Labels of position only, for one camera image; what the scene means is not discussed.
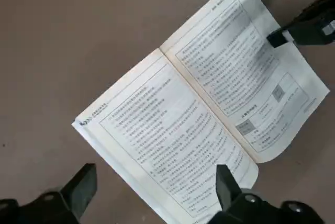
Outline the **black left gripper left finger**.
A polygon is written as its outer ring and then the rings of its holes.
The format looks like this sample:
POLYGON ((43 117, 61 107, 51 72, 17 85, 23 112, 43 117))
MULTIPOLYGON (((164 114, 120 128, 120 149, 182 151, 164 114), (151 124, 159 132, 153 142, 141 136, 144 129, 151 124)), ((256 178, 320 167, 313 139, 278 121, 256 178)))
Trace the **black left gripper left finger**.
POLYGON ((1 199, 1 223, 80 223, 97 192, 97 168, 86 163, 60 190, 48 191, 25 205, 1 199))

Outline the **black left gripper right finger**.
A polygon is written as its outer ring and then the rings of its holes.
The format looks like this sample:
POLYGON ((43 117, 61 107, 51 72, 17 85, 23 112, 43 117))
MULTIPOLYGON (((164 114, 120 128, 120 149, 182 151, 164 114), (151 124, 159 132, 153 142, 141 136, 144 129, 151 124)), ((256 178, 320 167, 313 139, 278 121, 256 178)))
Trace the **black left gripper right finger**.
POLYGON ((241 189, 226 165, 216 167, 216 194, 222 210, 209 223, 325 223, 309 205, 288 200, 275 207, 241 189))

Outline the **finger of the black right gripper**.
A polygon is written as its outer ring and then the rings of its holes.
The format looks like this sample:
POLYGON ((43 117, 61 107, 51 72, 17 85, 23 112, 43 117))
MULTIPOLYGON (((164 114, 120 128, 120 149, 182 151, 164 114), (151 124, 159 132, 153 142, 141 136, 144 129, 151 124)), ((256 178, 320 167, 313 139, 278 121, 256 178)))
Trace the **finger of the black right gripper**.
POLYGON ((288 25, 327 25, 334 21, 334 0, 314 0, 288 25))
POLYGON ((327 45, 334 42, 334 16, 318 16, 311 20, 292 21, 267 37, 274 48, 288 42, 302 46, 327 45))

